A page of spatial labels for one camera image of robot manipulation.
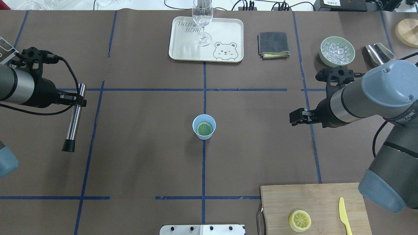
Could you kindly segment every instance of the bear drawing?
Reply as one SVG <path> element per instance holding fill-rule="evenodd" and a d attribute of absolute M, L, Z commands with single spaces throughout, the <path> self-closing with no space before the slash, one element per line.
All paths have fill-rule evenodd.
<path fill-rule="evenodd" d="M 237 52 L 237 44 L 230 43 L 230 44 L 222 44 L 220 42 L 215 43 L 215 51 L 213 52 L 213 56 L 216 60 L 235 60 L 238 57 Z"/>

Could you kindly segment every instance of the brown table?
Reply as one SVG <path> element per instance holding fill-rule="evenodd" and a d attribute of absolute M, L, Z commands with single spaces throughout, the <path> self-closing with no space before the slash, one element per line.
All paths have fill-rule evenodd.
<path fill-rule="evenodd" d="M 69 113 L 1 110 L 0 139 L 20 161 L 0 179 L 2 234 L 158 234 L 162 225 L 202 223 L 245 224 L 255 234 L 261 185 L 361 180 L 382 118 L 311 132 L 291 127 L 288 114 L 325 97 L 314 78 L 325 67 L 324 38 L 348 39 L 356 49 L 348 68 L 366 72 L 366 44 L 390 42 L 398 57 L 415 51 L 394 33 L 415 13 L 215 11 L 244 23 L 237 64 L 169 58 L 171 22 L 180 15 L 190 12 L 0 11 L 2 37 L 18 38 L 19 51 L 34 46 L 64 57 L 88 87 L 75 153 L 61 152 Z M 286 32 L 292 55 L 262 60 L 257 34 L 265 31 Z M 45 66 L 43 77 L 74 87 L 63 63 Z M 206 142 L 191 129 L 204 111 L 217 122 Z M 416 234 L 418 213 L 365 204 L 373 234 Z"/>

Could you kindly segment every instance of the black rubber tip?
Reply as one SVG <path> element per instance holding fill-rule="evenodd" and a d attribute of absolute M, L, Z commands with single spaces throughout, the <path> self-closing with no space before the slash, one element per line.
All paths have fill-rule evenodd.
<path fill-rule="evenodd" d="M 64 147 L 62 147 L 62 151 L 73 153 L 75 148 L 76 148 L 76 141 L 75 140 L 65 140 Z"/>

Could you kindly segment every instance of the wine glass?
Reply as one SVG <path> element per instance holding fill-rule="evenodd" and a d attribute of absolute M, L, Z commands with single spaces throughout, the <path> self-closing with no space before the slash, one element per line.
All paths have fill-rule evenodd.
<path fill-rule="evenodd" d="M 199 46 L 209 45 L 212 41 L 212 37 L 208 33 L 205 33 L 205 26 L 207 26 L 213 18 L 212 0 L 193 0 L 191 14 L 194 22 L 203 29 L 203 32 L 196 35 L 194 41 Z"/>

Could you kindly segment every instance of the gray cloth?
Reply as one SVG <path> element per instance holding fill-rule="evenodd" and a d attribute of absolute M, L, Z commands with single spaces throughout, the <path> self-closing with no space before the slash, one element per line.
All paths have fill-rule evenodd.
<path fill-rule="evenodd" d="M 264 32 L 258 34 L 258 53 L 263 58 L 289 57 L 289 45 L 285 32 Z"/>

